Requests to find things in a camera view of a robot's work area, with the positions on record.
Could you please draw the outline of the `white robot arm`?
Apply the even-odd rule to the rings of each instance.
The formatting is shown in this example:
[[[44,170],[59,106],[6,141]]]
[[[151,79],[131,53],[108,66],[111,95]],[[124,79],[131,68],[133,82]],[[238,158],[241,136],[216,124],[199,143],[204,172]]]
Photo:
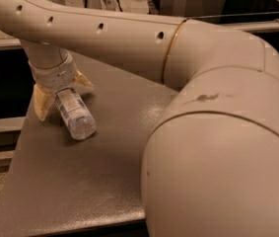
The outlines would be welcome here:
[[[80,53],[176,90],[151,133],[141,193],[150,237],[279,237],[279,53],[222,25],[0,0],[36,82],[71,80]]]

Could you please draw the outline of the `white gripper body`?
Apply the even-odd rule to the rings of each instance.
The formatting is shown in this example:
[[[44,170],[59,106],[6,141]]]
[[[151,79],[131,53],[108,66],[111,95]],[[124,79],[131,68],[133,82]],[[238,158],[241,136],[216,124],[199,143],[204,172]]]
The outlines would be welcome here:
[[[65,60],[49,69],[41,69],[29,63],[35,82],[44,88],[56,90],[66,87],[77,74],[77,67],[72,55],[67,54]]]

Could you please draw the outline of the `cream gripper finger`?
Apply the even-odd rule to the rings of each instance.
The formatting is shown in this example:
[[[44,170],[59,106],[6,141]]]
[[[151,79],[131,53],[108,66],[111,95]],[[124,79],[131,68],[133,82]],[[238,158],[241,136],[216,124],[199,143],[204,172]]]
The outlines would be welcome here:
[[[34,106],[35,114],[40,121],[45,121],[53,103],[53,93],[38,84],[34,85]]]
[[[72,79],[71,85],[79,93],[91,93],[95,89],[94,84],[79,70],[76,71],[76,74]]]

